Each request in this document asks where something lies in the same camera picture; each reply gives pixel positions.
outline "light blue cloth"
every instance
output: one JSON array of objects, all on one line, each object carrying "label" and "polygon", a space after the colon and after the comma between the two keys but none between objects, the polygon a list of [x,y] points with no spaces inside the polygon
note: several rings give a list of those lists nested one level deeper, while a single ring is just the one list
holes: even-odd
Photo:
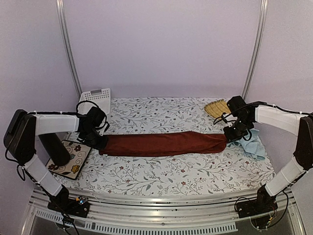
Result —
[{"label": "light blue cloth", "polygon": [[252,137],[249,141],[245,141],[243,138],[241,138],[238,141],[233,141],[231,143],[228,143],[227,146],[242,146],[246,152],[247,155],[258,159],[258,160],[264,160],[265,159],[265,148],[262,145],[258,133],[259,130],[251,129]]}]

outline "table surface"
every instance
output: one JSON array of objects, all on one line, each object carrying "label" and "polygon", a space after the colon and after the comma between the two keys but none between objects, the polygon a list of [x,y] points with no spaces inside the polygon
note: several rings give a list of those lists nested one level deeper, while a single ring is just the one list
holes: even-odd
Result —
[{"label": "table surface", "polygon": [[[113,98],[106,134],[196,131],[222,133],[204,106],[215,98]],[[77,135],[68,138],[77,141]],[[259,161],[241,146],[216,154],[168,157],[101,156],[92,150],[77,180],[55,175],[67,188],[124,195],[205,195],[259,188],[274,176],[266,155]]]}]

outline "metal rail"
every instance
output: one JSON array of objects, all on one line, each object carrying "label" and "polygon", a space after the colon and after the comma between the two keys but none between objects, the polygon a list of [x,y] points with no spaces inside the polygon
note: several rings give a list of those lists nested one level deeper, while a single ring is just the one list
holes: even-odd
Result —
[{"label": "metal rail", "polygon": [[248,96],[249,88],[252,82],[252,78],[253,78],[253,74],[254,74],[254,70],[255,70],[255,66],[256,66],[256,62],[257,62],[257,58],[258,58],[258,54],[259,54],[259,50],[261,46],[267,11],[268,11],[268,0],[261,0],[258,31],[257,31],[256,39],[255,39],[255,44],[254,44],[252,58],[250,61],[248,74],[247,74],[244,89],[241,95],[244,100],[246,100]]},{"label": "metal rail", "polygon": [[75,86],[78,98],[80,98],[80,95],[82,93],[82,87],[78,78],[78,74],[77,74],[77,70],[76,70],[76,66],[74,62],[74,57],[73,57],[72,49],[70,46],[63,0],[56,0],[56,4],[57,4],[57,11],[58,11],[58,16],[59,16],[62,38],[63,38],[63,42],[65,46],[65,51],[67,53],[67,60],[68,60],[69,68],[72,74],[72,78],[73,78],[73,82],[74,82],[74,86]]},{"label": "metal rail", "polygon": [[[105,234],[133,235],[201,235],[236,231],[236,223],[249,218],[238,217],[234,211],[235,201],[244,196],[252,199],[256,190],[217,195],[147,197],[126,196],[107,193],[93,193],[69,189],[70,197],[89,197],[90,211],[86,219],[73,216],[78,228]],[[290,190],[289,216],[295,234],[305,234],[299,211]],[[27,227],[23,235],[28,235],[35,216],[60,223],[61,214],[47,209],[49,198],[35,189],[29,204]],[[276,198],[278,210],[284,210],[286,197]]]}]

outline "purple wall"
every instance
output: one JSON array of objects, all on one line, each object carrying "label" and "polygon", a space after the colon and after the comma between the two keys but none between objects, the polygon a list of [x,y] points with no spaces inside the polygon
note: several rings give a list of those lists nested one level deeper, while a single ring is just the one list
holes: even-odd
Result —
[{"label": "purple wall", "polygon": [[[283,108],[313,112],[313,1],[272,0],[248,101],[263,100]],[[296,137],[279,129],[258,126],[273,166],[279,171],[292,157]],[[313,172],[293,194],[313,234]]]},{"label": "purple wall", "polygon": [[84,91],[113,97],[231,97],[242,92],[259,0],[67,0]]},{"label": "purple wall", "polygon": [[16,235],[33,185],[22,182],[16,164],[4,158],[4,132],[16,109],[73,110],[77,94],[55,0],[3,0],[0,22],[0,234]]}]

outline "brown towel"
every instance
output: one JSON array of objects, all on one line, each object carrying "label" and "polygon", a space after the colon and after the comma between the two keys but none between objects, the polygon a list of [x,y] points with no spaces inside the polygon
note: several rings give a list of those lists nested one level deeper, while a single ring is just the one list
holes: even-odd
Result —
[{"label": "brown towel", "polygon": [[226,148],[224,134],[201,134],[193,131],[171,134],[107,135],[101,155],[162,157],[185,153],[219,153]]}]

